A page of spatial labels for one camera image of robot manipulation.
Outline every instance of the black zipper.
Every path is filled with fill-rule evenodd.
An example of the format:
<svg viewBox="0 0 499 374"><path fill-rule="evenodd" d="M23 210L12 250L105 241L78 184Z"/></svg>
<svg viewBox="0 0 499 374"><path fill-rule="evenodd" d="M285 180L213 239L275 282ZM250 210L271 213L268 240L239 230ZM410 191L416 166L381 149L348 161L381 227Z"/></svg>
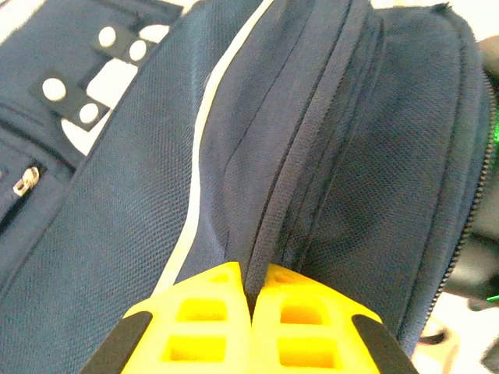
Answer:
<svg viewBox="0 0 499 374"><path fill-rule="evenodd" d="M492 85L490 84L489 79L483 74L483 77L485 79L485 84L487 86L487 92L489 94L490 98L490 118L489 118L489 124L490 124L490 131L489 131L489 136L487 139L487 148L485 149L485 155L483 157L483 163L482 163L482 171L480 173L480 179L478 181L478 184L476 186L476 191L475 195L473 197L473 203L471 205L471 208L469 210L468 217L466 218L466 223L464 228L461 231L461 236L459 237L458 244L455 247L454 254L452 255L451 262L449 263L447 270L445 271L444 277L442 278L442 281L440 282L437 292L435 292L435 296L433 300L431 301L430 308L428 309L428 312L426 313L426 322L428 322L428 319L431 316L432 311L434 310L435 304L437 304L437 300L444 291L445 284L447 283L449 277L452 274L452 271L454 271L455 265L458 262L458 258L461 255L461 251L463 246L468 242L469 236L471 235L472 232L472 226L473 222L475 220L476 216L476 211L478 210L480 203L482 201L483 197L483 189L485 187L485 184L487 183L487 179L490 173L490 168L492 167L492 163L494 161L494 147L495 147L495 131L496 131L496 121L497 121L497 110L496 110L496 99L495 99L495 94L494 94L494 89L492 88Z"/></svg>
<svg viewBox="0 0 499 374"><path fill-rule="evenodd" d="M10 212L26 198L41 176L41 169L32 166L26 169L19 181L0 196L0 223L5 221Z"/></svg>

